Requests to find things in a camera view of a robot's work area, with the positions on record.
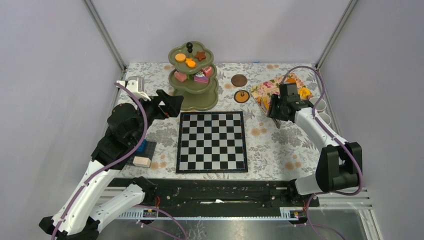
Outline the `pink swirl roll cake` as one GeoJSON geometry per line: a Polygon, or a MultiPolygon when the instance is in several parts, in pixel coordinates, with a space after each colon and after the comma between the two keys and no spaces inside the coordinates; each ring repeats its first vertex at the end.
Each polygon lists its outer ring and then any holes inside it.
{"type": "Polygon", "coordinates": [[[178,72],[178,71],[175,71],[173,75],[179,82],[184,82],[188,79],[186,74],[178,72]]]}

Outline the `green three-tier dessert stand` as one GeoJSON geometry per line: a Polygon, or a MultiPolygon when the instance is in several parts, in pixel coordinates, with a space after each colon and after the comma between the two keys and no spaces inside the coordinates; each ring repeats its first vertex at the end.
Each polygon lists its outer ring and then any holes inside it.
{"type": "Polygon", "coordinates": [[[183,111],[208,111],[219,100],[214,54],[199,41],[188,41],[168,53],[174,70],[168,76],[174,96],[183,96],[183,111]]]}

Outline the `purple cake slice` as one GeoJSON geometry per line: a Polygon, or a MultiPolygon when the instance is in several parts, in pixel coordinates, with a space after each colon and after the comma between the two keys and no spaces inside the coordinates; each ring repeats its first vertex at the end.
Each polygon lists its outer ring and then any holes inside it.
{"type": "Polygon", "coordinates": [[[196,83],[208,84],[209,78],[206,77],[202,72],[198,72],[198,73],[194,74],[193,81],[196,82],[196,83]]]}

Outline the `orange fish cookie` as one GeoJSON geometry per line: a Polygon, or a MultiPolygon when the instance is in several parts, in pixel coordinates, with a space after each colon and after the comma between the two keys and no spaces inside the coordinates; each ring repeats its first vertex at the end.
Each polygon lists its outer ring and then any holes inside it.
{"type": "Polygon", "coordinates": [[[195,68],[197,63],[192,59],[192,58],[186,58],[185,59],[185,64],[189,67],[189,68],[195,68]]]}

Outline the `orange round pastry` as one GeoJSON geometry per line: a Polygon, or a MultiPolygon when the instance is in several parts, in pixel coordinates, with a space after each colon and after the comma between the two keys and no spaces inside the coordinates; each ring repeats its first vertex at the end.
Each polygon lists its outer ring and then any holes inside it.
{"type": "Polygon", "coordinates": [[[184,53],[177,53],[174,58],[177,62],[181,63],[185,62],[187,57],[184,53]]]}

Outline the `pink cake slice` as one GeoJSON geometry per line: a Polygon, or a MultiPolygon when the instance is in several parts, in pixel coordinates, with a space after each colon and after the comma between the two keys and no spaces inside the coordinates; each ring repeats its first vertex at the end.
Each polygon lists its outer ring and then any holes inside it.
{"type": "Polygon", "coordinates": [[[213,74],[214,69],[212,66],[207,66],[202,68],[201,71],[207,78],[209,78],[213,74]]]}

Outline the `brown star cookie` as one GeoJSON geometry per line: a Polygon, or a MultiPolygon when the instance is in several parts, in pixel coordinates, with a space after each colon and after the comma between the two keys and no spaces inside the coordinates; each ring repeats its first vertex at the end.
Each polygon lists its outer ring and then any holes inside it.
{"type": "Polygon", "coordinates": [[[205,60],[207,58],[205,51],[197,51],[195,56],[195,59],[197,59],[199,62],[205,60]]]}

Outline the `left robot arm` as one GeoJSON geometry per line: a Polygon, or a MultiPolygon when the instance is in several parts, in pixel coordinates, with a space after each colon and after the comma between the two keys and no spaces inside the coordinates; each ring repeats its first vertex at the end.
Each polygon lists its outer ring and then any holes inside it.
{"type": "Polygon", "coordinates": [[[44,217],[39,227],[54,240],[95,240],[100,232],[129,208],[157,200],[156,185],[145,177],[130,180],[127,189],[96,207],[106,187],[135,155],[154,120],[175,118],[184,98],[159,89],[148,100],[130,94],[133,103],[116,105],[107,119],[104,137],[94,149],[88,167],[64,206],[44,217]]]}

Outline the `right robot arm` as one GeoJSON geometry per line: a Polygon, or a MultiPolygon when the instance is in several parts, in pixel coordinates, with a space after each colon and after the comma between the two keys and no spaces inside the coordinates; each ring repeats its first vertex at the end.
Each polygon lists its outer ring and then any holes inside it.
{"type": "Polygon", "coordinates": [[[294,123],[319,149],[315,173],[292,181],[294,188],[286,193],[291,205],[301,205],[310,194],[334,192],[347,196],[348,188],[362,189],[362,147],[332,130],[315,106],[301,99],[295,83],[279,86],[279,93],[271,96],[267,117],[278,128],[281,122],[294,123]]]}

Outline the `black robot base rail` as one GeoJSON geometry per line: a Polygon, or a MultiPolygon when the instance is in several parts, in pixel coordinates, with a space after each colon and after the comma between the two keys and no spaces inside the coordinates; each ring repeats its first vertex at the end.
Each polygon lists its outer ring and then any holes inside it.
{"type": "Polygon", "coordinates": [[[181,218],[279,217],[280,210],[302,212],[317,199],[297,194],[291,181],[149,179],[142,205],[181,218]]]}

